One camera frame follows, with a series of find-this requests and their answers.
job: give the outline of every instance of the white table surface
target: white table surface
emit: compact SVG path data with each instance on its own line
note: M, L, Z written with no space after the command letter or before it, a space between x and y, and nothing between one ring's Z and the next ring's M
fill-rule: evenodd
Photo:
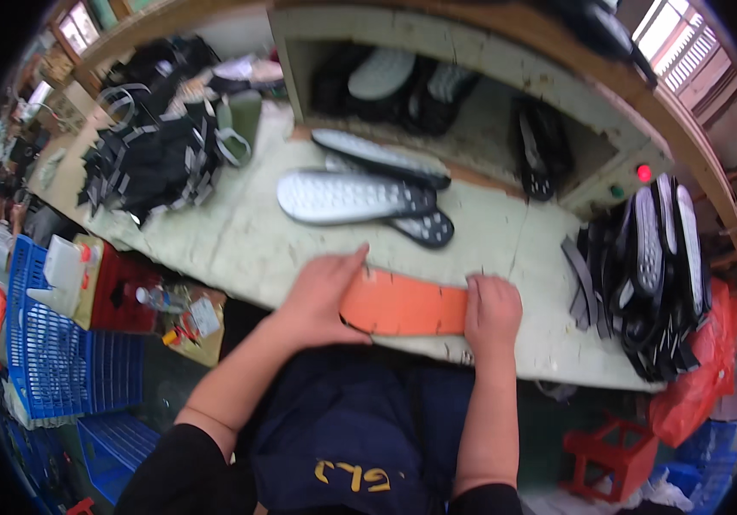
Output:
M577 234L580 222L554 204L526 205L503 191L455 180L438 199L456 228L454 240L440 251L425 250L379 223L298 224L277 203L277 180L292 168L323 166L325 155L311 142L289 140L291 109L266 101L250 164L240 170L225 167L217 191L200 208L164 213L140 231L126 213L101 210L91 219L86 206L76 207L85 173L80 156L104 120L105 114L96 109L78 138L53 140L40 160L58 148L67 149L56 177L42 190L37 172L29 186L119 250L134 249L233 297L269 308L282 303L303 263L326 252L353 251L362 242L371 245L369 265L419 279L462 286L467 273L497 273L517 285L522 297L519 377L637 391L662 388L634 373L617 339L601 340L595 328L582 332L575 327L569 305L577 279L559 246L565 236ZM469 355L461 336L374 340L454 363L465 363Z

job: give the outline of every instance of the red plastic stool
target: red plastic stool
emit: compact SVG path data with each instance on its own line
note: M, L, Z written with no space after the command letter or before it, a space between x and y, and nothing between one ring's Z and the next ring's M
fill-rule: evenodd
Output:
M87 513L87 515L94 515L94 512L91 511L91 506L93 505L94 501L90 497L87 497L84 500L76 503L76 506L74 506L73 508L67 510L65 512L65 515L82 515L83 513Z
M595 433L569 431L563 438L563 450L573 454L577 460L574 464L574 478L561 482L560 486L582 497L622 503L649 479L654 468L654 456L658 452L658 439L646 427L609 414L606 416L608 424ZM603 439L615 429L620 429L618 445L605 442ZM637 433L641 438L627 448L625 437L628 433ZM586 465L589 462L602 469L602 474L587 484ZM609 474L614 474L609 494L592 488Z

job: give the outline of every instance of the blue plastic crate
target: blue plastic crate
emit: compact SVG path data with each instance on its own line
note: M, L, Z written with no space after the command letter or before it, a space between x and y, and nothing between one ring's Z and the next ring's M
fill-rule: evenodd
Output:
M733 451L715 454L703 469L701 487L696 489L690 500L695 507L692 515L711 515L720 505L732 484L737 453Z
M6 419L7 433L21 457L23 471L38 489L55 483L55 471L64 467L64 450L54 429L37 427L28 431Z
M160 435L127 413L83 417L77 427L91 484L116 505Z
M98 413L142 401L143 338L85 331L25 294L49 288L47 251L18 236L7 297L8 372L31 418Z
M145 348L142 336L89 331L87 344L91 413L142 402Z
M655 466L649 476L649 482L656 483L662 478L666 470L669 472L666 481L681 489L686 498L691 497L697 487L701 485L703 476L697 467L680 461L669 461Z
M706 420L691 437L675 449L675 459L703 467L713 457L728 453L737 431L734 422Z

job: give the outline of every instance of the black fabric scraps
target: black fabric scraps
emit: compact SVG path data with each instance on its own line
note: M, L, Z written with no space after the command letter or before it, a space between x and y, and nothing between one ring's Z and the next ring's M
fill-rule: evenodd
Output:
M99 131L83 158L87 177L78 203L88 202L92 216L100 206L129 212L141 226L153 214L205 201L221 162L217 118L207 102L186 109L158 124Z

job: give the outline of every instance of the water bottle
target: water bottle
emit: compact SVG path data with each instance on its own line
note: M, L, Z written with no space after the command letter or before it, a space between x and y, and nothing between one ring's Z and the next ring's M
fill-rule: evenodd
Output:
M188 311L188 301L177 294L169 294L162 288L137 288L136 300L152 310L180 315Z

